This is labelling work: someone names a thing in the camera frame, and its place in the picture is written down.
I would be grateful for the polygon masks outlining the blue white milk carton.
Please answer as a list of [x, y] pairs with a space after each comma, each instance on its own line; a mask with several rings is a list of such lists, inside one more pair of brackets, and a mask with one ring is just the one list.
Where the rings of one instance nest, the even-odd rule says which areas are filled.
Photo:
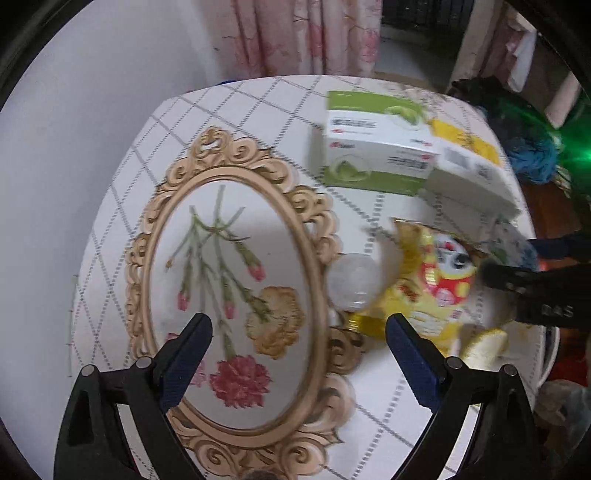
[[539, 257], [530, 241], [507, 219], [498, 214], [481, 230], [479, 243], [496, 262], [539, 271]]

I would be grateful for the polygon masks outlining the yellow snack bag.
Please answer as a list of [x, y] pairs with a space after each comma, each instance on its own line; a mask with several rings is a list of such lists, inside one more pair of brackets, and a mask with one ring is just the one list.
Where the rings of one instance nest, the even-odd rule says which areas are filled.
[[387, 319], [400, 313], [447, 355], [459, 339], [462, 308], [484, 254], [447, 231], [398, 218], [392, 222], [402, 252], [398, 278], [369, 307], [349, 314], [348, 328], [383, 340]]

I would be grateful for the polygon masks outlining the white barcode carton box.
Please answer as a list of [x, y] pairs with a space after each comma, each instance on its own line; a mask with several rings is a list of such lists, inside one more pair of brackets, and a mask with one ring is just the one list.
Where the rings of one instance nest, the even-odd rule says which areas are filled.
[[517, 200], [502, 168], [448, 140], [436, 138], [438, 158], [425, 189], [487, 214], [513, 219], [520, 214]]

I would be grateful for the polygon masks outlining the clear plastic cup lid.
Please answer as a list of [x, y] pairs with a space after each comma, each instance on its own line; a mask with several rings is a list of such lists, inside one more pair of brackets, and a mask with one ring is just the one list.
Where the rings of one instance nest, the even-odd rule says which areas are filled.
[[332, 306], [338, 310], [361, 311], [381, 292], [380, 267], [369, 255], [339, 256], [325, 273], [325, 289]]

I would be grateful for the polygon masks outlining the green white medicine box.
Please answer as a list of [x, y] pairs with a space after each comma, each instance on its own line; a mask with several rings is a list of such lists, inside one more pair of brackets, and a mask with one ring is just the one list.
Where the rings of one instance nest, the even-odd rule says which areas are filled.
[[425, 108], [396, 96], [329, 91], [324, 138], [328, 186], [415, 196], [439, 157]]

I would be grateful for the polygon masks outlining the blue jacket pile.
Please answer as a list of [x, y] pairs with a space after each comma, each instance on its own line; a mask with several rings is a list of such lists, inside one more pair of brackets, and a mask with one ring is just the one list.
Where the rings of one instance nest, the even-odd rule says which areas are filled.
[[500, 102], [483, 110], [518, 179], [549, 183], [558, 166], [558, 146], [548, 124], [531, 109], [512, 103]]

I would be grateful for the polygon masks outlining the hanging clothes rack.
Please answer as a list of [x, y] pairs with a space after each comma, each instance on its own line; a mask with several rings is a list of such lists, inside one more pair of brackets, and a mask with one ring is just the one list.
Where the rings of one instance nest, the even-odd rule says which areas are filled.
[[450, 82], [488, 77], [531, 103], [555, 129], [582, 94], [549, 40], [509, 1], [473, 4]]

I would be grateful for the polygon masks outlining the white patterned tablecloth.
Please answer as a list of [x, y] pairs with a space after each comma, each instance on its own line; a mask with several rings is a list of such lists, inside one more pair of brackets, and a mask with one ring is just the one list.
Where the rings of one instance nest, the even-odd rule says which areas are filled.
[[325, 98], [396, 95], [497, 145], [483, 114], [442, 94], [341, 76], [232, 82], [163, 101], [117, 167], [74, 296], [74, 369], [152, 356], [202, 311], [204, 364], [169, 414], [208, 479], [388, 479], [429, 421], [388, 347], [342, 329], [325, 270], [366, 254], [392, 279], [394, 219], [471, 242], [492, 223], [469, 203], [328, 187]]

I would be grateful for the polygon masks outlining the pink floral curtain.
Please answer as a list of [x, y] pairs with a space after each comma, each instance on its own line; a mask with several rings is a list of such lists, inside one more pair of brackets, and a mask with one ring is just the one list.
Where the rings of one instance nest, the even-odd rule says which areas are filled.
[[381, 1], [202, 1], [200, 5], [225, 78], [368, 77], [375, 69]]

